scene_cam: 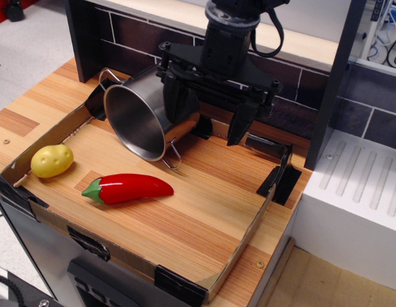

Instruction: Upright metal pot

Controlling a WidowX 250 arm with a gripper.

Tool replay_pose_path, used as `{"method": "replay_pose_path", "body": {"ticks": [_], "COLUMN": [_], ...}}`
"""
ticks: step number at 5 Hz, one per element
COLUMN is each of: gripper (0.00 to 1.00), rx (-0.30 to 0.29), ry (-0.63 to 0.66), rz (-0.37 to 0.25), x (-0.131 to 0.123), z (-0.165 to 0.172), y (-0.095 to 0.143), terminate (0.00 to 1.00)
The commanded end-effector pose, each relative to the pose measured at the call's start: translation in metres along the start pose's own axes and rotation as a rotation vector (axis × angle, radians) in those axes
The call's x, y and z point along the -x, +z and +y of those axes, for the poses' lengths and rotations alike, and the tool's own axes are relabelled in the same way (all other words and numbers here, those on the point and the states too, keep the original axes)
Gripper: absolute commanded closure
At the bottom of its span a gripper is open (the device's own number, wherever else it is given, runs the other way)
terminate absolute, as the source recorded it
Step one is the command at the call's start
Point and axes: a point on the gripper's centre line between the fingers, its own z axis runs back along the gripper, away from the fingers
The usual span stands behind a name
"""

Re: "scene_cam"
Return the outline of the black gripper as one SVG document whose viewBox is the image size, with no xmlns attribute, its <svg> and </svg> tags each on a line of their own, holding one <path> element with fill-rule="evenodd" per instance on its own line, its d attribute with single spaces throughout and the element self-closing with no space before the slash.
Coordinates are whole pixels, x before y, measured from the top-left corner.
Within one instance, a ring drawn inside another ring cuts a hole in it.
<svg viewBox="0 0 396 307">
<path fill-rule="evenodd" d="M 255 117 L 270 112 L 283 85 L 248 57 L 256 28 L 210 22 L 202 45 L 162 42 L 157 76 L 164 84 L 166 117 L 176 124 L 194 108 L 194 91 L 235 104 L 227 145 L 238 145 Z"/>
</svg>

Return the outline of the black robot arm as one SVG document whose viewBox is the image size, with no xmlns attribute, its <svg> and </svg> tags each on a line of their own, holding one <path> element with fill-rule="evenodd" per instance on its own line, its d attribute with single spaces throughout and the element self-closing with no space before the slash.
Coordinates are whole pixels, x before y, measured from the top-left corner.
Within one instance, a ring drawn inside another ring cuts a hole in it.
<svg viewBox="0 0 396 307">
<path fill-rule="evenodd" d="M 248 57 L 255 50 L 256 28 L 260 16 L 267 13 L 279 37 L 283 27 L 275 8 L 283 1 L 208 1 L 205 15 L 209 20 L 202 45 L 163 42 L 157 76 L 164 84 L 166 117 L 180 121 L 186 97 L 198 91 L 236 105 L 230 122 L 228 145 L 240 143 L 254 119 L 270 113 L 275 95 L 283 85 L 258 68 Z"/>
</svg>

